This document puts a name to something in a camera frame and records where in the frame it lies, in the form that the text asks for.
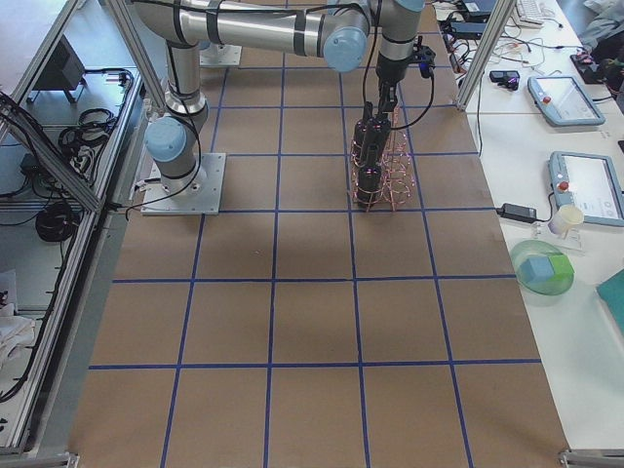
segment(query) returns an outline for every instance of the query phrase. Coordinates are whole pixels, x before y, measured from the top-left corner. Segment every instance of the wire frame structure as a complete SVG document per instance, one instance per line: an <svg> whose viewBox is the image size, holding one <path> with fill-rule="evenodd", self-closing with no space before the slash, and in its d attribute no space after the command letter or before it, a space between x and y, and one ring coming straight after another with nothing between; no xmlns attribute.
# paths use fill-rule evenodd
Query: wire frame structure
<svg viewBox="0 0 624 468"><path fill-rule="evenodd" d="M392 125L399 125L399 109L397 106L392 115ZM360 147L355 141L351 143L351 197L366 212L380 204L389 205L395 212L412 196L416 186L411 157L406 152L408 139L405 133L393 131L383 149L379 161L381 180L377 190L370 192L358 185L358 172L362 163L358 161Z"/></svg>

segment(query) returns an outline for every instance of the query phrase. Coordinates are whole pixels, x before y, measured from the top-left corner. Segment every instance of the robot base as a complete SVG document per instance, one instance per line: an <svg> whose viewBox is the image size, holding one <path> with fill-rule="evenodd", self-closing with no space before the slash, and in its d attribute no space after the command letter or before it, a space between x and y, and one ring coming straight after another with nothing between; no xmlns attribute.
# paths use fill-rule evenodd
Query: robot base
<svg viewBox="0 0 624 468"><path fill-rule="evenodd" d="M169 194L160 183L150 184L145 190L143 200L147 205L141 207L141 212L144 215L217 215L221 202L225 153L202 153L202 167L208 177L200 191L152 202ZM160 171L155 164L149 176L160 177Z"/></svg>

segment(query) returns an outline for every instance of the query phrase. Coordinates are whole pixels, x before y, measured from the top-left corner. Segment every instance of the green bowl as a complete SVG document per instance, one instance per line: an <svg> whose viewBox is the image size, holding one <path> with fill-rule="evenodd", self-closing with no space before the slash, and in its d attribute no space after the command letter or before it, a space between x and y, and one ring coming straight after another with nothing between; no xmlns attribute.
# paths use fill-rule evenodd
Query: green bowl
<svg viewBox="0 0 624 468"><path fill-rule="evenodd" d="M510 255L518 281L535 293L562 294L574 282L574 269L567 256L546 242L522 241Z"/></svg>

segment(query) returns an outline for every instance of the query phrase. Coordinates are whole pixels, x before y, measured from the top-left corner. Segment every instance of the monitor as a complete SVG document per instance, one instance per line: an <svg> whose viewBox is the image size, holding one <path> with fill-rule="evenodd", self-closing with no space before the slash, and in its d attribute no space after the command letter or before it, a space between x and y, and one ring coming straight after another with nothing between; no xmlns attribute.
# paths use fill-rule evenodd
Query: monitor
<svg viewBox="0 0 624 468"><path fill-rule="evenodd" d="M549 169L558 207L574 205L585 222L624 226L622 189L608 156L556 151Z"/></svg>
<svg viewBox="0 0 624 468"><path fill-rule="evenodd" d="M531 76L527 87L548 123L555 127L605 122L600 109L573 76Z"/></svg>

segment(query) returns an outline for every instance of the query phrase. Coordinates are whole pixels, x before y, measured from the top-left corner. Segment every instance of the brown cardboard floor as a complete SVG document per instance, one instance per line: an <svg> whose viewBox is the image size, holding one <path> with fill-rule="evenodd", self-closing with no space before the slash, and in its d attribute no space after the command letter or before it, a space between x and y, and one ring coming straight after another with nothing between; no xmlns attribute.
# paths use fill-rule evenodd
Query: brown cardboard floor
<svg viewBox="0 0 624 468"><path fill-rule="evenodd" d="M421 30L444 65L430 6ZM408 133L416 189L396 213L348 195L362 75L251 49L204 72L221 214L132 214L70 442L81 466L559 466L450 69ZM409 71L404 119L428 87Z"/></svg>

